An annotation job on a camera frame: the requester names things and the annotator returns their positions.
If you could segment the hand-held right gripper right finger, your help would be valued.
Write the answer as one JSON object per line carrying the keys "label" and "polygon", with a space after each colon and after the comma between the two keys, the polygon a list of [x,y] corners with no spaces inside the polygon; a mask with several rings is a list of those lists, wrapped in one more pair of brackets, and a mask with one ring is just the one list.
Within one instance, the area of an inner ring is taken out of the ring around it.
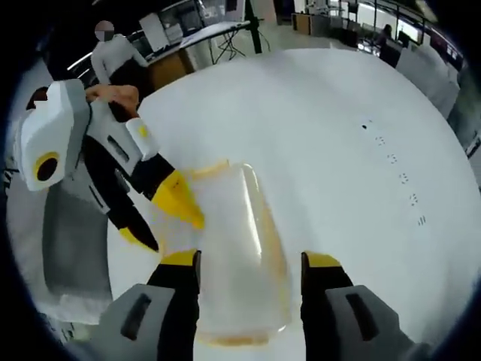
{"label": "hand-held right gripper right finger", "polygon": [[355,285],[333,256],[301,253],[301,321],[307,360],[426,360],[379,296]]}

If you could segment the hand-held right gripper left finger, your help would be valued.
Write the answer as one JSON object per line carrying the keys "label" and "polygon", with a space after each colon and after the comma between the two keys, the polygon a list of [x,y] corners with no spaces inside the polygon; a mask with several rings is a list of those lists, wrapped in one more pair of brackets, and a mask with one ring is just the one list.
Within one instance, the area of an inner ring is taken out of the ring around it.
{"label": "hand-held right gripper left finger", "polygon": [[101,315],[91,360],[193,360],[199,318],[201,252],[173,253]]}

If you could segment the person's left hand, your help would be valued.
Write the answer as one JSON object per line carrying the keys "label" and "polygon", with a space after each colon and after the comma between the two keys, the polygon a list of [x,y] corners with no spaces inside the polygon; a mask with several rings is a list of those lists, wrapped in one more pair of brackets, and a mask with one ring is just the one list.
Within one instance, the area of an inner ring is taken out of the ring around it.
{"label": "person's left hand", "polygon": [[97,84],[85,89],[85,92],[88,102],[99,100],[106,103],[113,117],[120,123],[139,118],[139,92],[135,86]]}

